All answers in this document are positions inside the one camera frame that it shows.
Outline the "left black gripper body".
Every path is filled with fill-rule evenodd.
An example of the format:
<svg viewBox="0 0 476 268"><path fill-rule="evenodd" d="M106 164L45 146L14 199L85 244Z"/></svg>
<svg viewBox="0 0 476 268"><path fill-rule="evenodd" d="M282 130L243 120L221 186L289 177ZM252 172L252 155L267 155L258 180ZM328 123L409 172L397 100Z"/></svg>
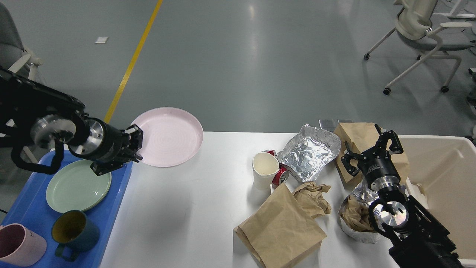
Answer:
<svg viewBox="0 0 476 268"><path fill-rule="evenodd" d="M97 118L86 119L89 135L82 144L69 145L71 154L78 158L107 162L116 157L128 157L125 153L126 135Z"/></svg>

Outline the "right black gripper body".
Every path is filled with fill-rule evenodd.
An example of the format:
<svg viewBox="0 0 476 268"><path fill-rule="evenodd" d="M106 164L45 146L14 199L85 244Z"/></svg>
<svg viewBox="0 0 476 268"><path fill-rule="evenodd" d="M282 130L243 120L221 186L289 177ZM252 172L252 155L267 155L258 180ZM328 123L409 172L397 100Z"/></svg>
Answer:
<svg viewBox="0 0 476 268"><path fill-rule="evenodd" d="M385 187L399 185L400 175L391 160L389 151L371 147L361 153L360 169L368 188L377 192Z"/></svg>

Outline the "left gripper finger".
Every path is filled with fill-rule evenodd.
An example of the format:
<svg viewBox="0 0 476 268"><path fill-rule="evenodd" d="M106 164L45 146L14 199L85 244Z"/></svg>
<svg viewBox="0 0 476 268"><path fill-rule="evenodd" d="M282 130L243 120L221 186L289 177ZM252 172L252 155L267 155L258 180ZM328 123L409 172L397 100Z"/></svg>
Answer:
<svg viewBox="0 0 476 268"><path fill-rule="evenodd" d="M90 168L97 176L100 176L121 169L125 163L129 163L131 161L138 163L141 160L143 160L142 156L116 157L113 160L107 162L93 161L90 165Z"/></svg>
<svg viewBox="0 0 476 268"><path fill-rule="evenodd" d="M124 134L128 138L125 153L130 159L143 159L139 151L143 145L143 130L136 124L129 126L124 130Z"/></svg>

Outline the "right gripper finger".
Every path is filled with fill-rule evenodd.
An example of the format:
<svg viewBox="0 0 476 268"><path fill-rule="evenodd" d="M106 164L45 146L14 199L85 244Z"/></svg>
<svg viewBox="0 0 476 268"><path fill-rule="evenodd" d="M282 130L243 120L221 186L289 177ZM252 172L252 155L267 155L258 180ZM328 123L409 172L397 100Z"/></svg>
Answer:
<svg viewBox="0 0 476 268"><path fill-rule="evenodd" d="M357 154L351 151L350 145L348 142L344 142L345 151L344 155L341 157L341 162L343 163L344 168L346 169L347 173L350 174L352 177L356 177L357 174L361 171L358 166L354 166L351 163L351 160L357 160L357 163L360 161L364 161L363 154Z"/></svg>
<svg viewBox="0 0 476 268"><path fill-rule="evenodd" d="M389 155L403 154L403 147L400 143L400 139L393 130L386 131L378 124L374 124L374 126L379 134L379 138L374 147L386 151Z"/></svg>

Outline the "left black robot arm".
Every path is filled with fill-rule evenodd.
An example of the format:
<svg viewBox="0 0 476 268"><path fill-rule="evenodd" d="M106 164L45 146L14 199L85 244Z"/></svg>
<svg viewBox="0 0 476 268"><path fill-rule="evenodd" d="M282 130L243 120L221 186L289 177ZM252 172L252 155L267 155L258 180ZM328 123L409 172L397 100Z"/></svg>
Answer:
<svg viewBox="0 0 476 268"><path fill-rule="evenodd" d="M119 130L90 117L77 98L1 68L1 147L10 147L15 165L31 172L54 174L61 168L64 146L78 158L91 161L96 175L140 162L143 130L136 124ZM24 147L54 146L50 165L22 159Z"/></svg>

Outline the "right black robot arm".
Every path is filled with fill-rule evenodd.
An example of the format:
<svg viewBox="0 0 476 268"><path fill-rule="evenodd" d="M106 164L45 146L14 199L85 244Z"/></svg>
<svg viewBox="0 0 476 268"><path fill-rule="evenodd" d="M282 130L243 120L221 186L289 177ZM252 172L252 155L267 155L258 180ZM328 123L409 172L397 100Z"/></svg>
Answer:
<svg viewBox="0 0 476 268"><path fill-rule="evenodd" d="M400 185L400 175L391 160L402 154L398 135L375 124L379 138L362 153L347 141L340 158L353 177L362 174L364 189L376 198L364 200L371 228L392 243L389 255L401 268L461 268L456 245L449 231Z"/></svg>

